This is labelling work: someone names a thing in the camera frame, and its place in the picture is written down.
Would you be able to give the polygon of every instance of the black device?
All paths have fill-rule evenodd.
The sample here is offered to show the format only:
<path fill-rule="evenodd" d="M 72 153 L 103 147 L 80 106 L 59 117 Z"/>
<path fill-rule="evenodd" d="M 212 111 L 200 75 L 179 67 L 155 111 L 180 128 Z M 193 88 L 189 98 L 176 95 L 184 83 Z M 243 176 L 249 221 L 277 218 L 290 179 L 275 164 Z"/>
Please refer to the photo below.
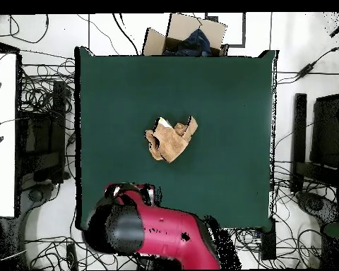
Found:
<path fill-rule="evenodd" d="M 314 105 L 314 125 L 310 160 L 339 166 L 339 94 L 319 97 Z"/>
<path fill-rule="evenodd" d="M 47 113 L 21 112 L 20 174 L 34 173 L 34 181 L 47 179 L 63 183 L 65 167 L 66 84 L 54 82 L 52 110 Z"/>
<path fill-rule="evenodd" d="M 292 131 L 290 191 L 301 191 L 304 177 L 339 187 L 339 95 L 321 97 L 314 105 L 310 160 L 305 162 L 307 95 L 296 94 Z"/>
<path fill-rule="evenodd" d="M 297 93 L 294 98 L 294 121 L 292 124 L 292 151 L 291 160 L 305 162 L 305 147 L 307 138 L 307 94 Z M 290 165 L 290 172 L 297 173 L 297 164 Z M 292 192 L 302 189 L 304 176 L 298 174 L 292 177 L 290 190 Z"/>
<path fill-rule="evenodd" d="M 70 271 L 79 271 L 76 245 L 74 243 L 69 243 L 66 246 L 66 259 L 68 261 L 68 267 Z"/>
<path fill-rule="evenodd" d="M 297 192 L 296 198 L 301 210 L 315 217 L 320 228 L 339 221 L 339 206 L 315 193 Z M 321 235 L 321 256 L 319 268 L 339 269 L 339 238 Z"/>

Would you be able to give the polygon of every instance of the black cable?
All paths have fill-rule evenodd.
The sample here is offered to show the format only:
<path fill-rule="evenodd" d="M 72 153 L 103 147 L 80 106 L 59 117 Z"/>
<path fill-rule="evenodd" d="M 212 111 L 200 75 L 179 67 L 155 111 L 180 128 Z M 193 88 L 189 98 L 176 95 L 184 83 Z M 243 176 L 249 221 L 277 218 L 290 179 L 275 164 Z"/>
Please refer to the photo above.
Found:
<path fill-rule="evenodd" d="M 44 36 L 45 36 L 45 35 L 47 34 L 47 32 L 48 32 L 48 29 L 49 29 L 49 15 L 46 14 L 46 17 L 47 17 L 47 20 L 45 21 L 45 32 L 44 32 L 44 34 L 43 34 L 43 35 L 41 36 L 41 38 L 39 38 L 39 40 L 37 40 L 36 42 L 31 42 L 31 41 L 29 41 L 29 40 L 24 40 L 24 39 L 22 39 L 22 38 L 19 38 L 19 37 L 16 37 L 16 36 L 15 36 L 15 35 L 17 35 L 17 34 L 19 33 L 20 27 L 19 27 L 18 22 L 16 22 L 16 20 L 13 18 L 13 16 L 10 15 L 10 36 L 12 36 L 13 38 L 15 38 L 15 39 L 17 39 L 17 40 L 21 40 L 21 41 L 23 41 L 23 42 L 28 42 L 28 43 L 30 43 L 30 44 L 37 44 L 38 42 L 40 42 L 40 41 L 44 38 Z M 16 26 L 18 27 L 18 31 L 15 32 L 14 34 L 11 32 L 11 20 L 13 20 L 13 21 L 15 22 Z"/>
<path fill-rule="evenodd" d="M 31 51 L 31 50 L 20 50 L 22 52 L 30 52 L 30 53 L 36 53 L 36 54 L 43 54 L 43 55 L 47 55 L 47 56 L 52 56 L 52 57 L 57 57 L 57 58 L 63 58 L 63 59 L 70 59 L 70 60 L 75 60 L 74 58 L 70 58 L 70 57 L 62 57 L 59 55 L 54 55 L 54 54 L 49 54 L 49 53 L 44 53 L 44 52 L 39 52 L 39 51 Z"/>
<path fill-rule="evenodd" d="M 117 55 L 119 55 L 119 53 L 116 51 L 116 49 L 115 49 L 114 46 L 113 46 L 112 39 L 111 39 L 108 35 L 106 35 L 103 31 L 101 31 L 101 29 L 99 29 L 98 26 L 96 26 L 96 24 L 94 24 L 94 22 L 92 22 L 91 20 L 86 20 L 85 18 L 82 18 L 82 17 L 81 17 L 80 15 L 78 15 L 78 14 L 77 14 L 77 16 L 78 16 L 79 18 L 81 18 L 82 20 L 84 20 L 85 22 L 92 23 L 92 24 L 97 28 L 97 30 L 98 30 L 100 33 L 102 33 L 103 35 L 105 35 L 106 37 L 108 37 L 108 38 L 109 38 L 109 41 L 110 41 L 110 44 L 112 45 L 112 48 L 113 48 L 114 52 L 116 52 Z"/>
<path fill-rule="evenodd" d="M 112 15 L 113 15 L 113 19 L 116 22 L 118 28 L 121 30 L 121 32 L 124 34 L 124 36 L 127 38 L 127 40 L 133 45 L 134 49 L 136 50 L 136 54 L 138 55 L 138 50 L 136 48 L 136 45 L 132 42 L 132 40 L 129 38 L 129 36 L 123 31 L 123 29 L 121 28 L 121 26 L 119 25 L 119 23 L 118 23 L 118 21 L 116 19 L 115 14 L 113 13 Z"/>
<path fill-rule="evenodd" d="M 123 266 L 125 266 L 125 265 L 128 264 L 129 262 L 133 262 L 132 259 L 130 259 L 130 257 L 128 257 L 128 258 L 129 258 L 129 259 L 128 259 L 126 262 L 124 262 L 124 263 L 121 265 L 121 267 L 117 268 L 117 270 L 120 270 Z"/>
<path fill-rule="evenodd" d="M 316 63 L 320 59 L 322 59 L 325 55 L 329 54 L 330 52 L 335 52 L 335 51 L 338 51 L 338 50 L 339 50 L 339 47 L 334 47 L 334 48 L 330 49 L 326 53 L 322 54 L 317 60 L 313 61 L 310 64 L 307 64 L 304 68 L 302 68 L 299 72 L 297 72 L 297 75 L 295 77 L 283 78 L 283 79 L 279 80 L 277 82 L 277 84 L 289 84 L 289 83 L 294 83 L 294 82 L 298 81 L 299 79 L 301 79 L 301 78 L 305 77 L 306 75 L 308 75 L 313 70 L 313 68 L 315 67 Z M 289 79 L 293 79 L 293 78 L 296 78 L 296 79 L 294 81 L 291 81 L 291 82 L 280 83 L 280 81 L 282 81 L 282 80 L 289 80 Z"/>
<path fill-rule="evenodd" d="M 305 229 L 305 230 L 302 231 L 302 232 L 298 235 L 298 237 L 297 237 L 297 247 L 298 247 L 300 259 L 302 260 L 303 264 L 305 264 L 305 267 L 306 267 L 306 268 L 311 268 L 310 266 L 308 266 L 308 265 L 305 263 L 304 258 L 303 258 L 303 254 L 302 254 L 302 247 L 300 246 L 300 238 L 301 238 L 302 234 L 307 233 L 308 231 L 311 231 L 311 232 L 313 232 L 313 233 L 316 233 L 316 234 L 318 234 L 318 235 L 321 236 L 321 237 L 323 237 L 323 236 L 325 236 L 325 235 L 322 234 L 322 233 L 320 233 L 319 231 L 316 231 L 315 229 Z M 320 256 L 317 256 L 318 254 L 315 255 L 315 254 L 313 253 L 313 255 L 314 255 L 315 257 L 317 257 L 318 259 L 321 258 Z"/>
<path fill-rule="evenodd" d="M 71 226 L 69 227 L 69 233 L 71 235 L 71 238 L 73 238 L 73 234 L 71 233 L 71 228 L 73 226 L 74 223 L 74 219 L 76 218 L 76 207 L 74 208 L 74 215 L 73 215 L 73 219 L 71 220 Z"/>

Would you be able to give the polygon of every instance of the green table surface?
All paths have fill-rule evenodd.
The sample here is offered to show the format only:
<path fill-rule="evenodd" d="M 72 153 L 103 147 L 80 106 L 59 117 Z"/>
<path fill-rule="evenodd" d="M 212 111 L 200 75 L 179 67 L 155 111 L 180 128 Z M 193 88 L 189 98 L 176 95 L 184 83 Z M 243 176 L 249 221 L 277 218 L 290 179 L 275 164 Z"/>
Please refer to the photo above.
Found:
<path fill-rule="evenodd" d="M 162 206 L 222 227 L 270 229 L 269 150 L 275 51 L 261 58 L 91 56 L 80 49 L 81 229 L 108 183 L 160 186 Z M 144 137 L 157 117 L 198 129 L 173 163 Z"/>

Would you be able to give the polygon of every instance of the black border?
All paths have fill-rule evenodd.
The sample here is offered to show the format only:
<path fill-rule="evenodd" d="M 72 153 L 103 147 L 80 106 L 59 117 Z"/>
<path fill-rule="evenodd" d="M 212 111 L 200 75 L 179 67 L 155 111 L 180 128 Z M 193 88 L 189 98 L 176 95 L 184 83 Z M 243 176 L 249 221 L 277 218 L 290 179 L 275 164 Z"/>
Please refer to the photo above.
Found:
<path fill-rule="evenodd" d="M 15 91 L 15 119 L 19 119 L 21 114 L 19 112 L 20 103 L 21 103 L 21 81 L 23 77 L 23 63 L 22 56 L 20 55 L 20 49 L 9 46 L 8 44 L 3 44 L 0 42 L 0 53 L 12 53 L 16 55 L 16 91 Z M 15 122 L 15 185 L 14 185 L 14 217 L 17 218 L 20 215 L 20 181 L 21 181 L 21 170 L 19 161 L 19 152 L 20 152 L 20 124 L 19 121 Z"/>
<path fill-rule="evenodd" d="M 82 168 L 81 168 L 81 48 L 74 48 L 74 132 L 76 133 L 76 221 L 75 226 L 79 230 L 81 227 L 82 219 Z"/>

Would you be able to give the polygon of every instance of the white desk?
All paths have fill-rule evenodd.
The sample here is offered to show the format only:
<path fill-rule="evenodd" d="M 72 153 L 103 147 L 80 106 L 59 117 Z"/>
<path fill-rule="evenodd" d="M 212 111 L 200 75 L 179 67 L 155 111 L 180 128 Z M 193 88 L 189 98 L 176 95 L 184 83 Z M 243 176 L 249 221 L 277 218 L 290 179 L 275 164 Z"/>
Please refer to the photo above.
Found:
<path fill-rule="evenodd" d="M 0 122 L 15 118 L 16 55 L 0 60 Z M 15 121 L 0 125 L 0 217 L 14 216 Z"/>

